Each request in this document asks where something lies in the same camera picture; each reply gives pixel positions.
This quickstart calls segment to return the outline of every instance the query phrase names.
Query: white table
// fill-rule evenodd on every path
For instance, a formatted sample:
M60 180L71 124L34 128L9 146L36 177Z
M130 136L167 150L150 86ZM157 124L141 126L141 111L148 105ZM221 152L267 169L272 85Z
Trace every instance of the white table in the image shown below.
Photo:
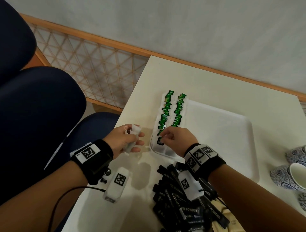
M148 146L161 94L170 89L248 117L253 124L259 184L306 215L297 202L297 193L277 187L269 176L272 168L287 163L287 149L306 143L306 117L297 97L151 56L116 124L140 124L146 133L140 153L122 154L110 164L112 173L119 167L131 171L120 201L112 204L102 199L101 192L84 190L63 231L160 230L152 211L152 188L161 178L156 172L158 166L171 161L149 152Z

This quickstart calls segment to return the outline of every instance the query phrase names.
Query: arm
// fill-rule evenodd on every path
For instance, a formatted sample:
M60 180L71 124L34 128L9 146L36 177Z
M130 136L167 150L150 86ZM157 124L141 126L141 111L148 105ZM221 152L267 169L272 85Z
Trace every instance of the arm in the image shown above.
M168 127L160 135L161 141L182 157L198 143L185 128ZM305 231L303 215L228 165L212 171L208 181L247 232Z
M124 134L125 127L131 127L131 125L117 127L103 139L111 147L113 159L123 152L122 149L127 143L138 139L135 135ZM139 137L144 137L144 133L140 133ZM140 140L136 142L136 145L143 144L144 142ZM140 148L131 150L131 152L139 151ZM57 200L69 189L86 186L87 183L79 166L73 161L67 162L51 175L0 206L0 231L47 231ZM82 191L83 189L73 190L59 202L52 231L56 229Z

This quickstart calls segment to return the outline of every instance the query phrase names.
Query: person's left hand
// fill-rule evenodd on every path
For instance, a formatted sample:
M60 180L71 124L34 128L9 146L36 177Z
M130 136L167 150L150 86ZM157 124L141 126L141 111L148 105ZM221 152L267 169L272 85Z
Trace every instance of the person's left hand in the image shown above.
M125 130L128 128L132 128L132 125L126 124L116 127L103 139L113 150L113 159L116 159L123 152L123 148L128 143L136 142L136 145L138 146L144 145L144 141L138 140L139 138L136 135L125 134ZM138 136L140 138L144 137L144 133L140 132ZM140 148L133 147L131 152L140 152Z

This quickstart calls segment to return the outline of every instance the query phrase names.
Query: gray wall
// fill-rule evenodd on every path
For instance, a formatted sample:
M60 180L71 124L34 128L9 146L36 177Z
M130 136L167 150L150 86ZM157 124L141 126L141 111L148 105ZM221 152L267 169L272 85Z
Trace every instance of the gray wall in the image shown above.
M7 0L17 11L306 93L305 0Z

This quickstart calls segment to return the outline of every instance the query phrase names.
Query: row of green tags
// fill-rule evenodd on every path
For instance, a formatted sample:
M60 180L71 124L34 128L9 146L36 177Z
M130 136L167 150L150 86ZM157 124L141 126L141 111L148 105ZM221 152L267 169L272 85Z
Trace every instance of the row of green tags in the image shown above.
M178 97L177 97L177 102L176 102L176 109L174 110L175 118L174 118L174 122L171 126L175 126L178 127L181 124L181 120L182 120L182 115L181 115L181 111L183 110L183 104L184 102L184 98L186 97L186 94L181 93Z
M169 92L165 96L165 103L164 103L164 108L162 108L163 113L161 114L161 118L158 126L159 132L157 135L160 135L160 133L166 128L166 122L168 120L168 116L170 116L170 106L171 104L171 97L174 94L174 91L169 90Z

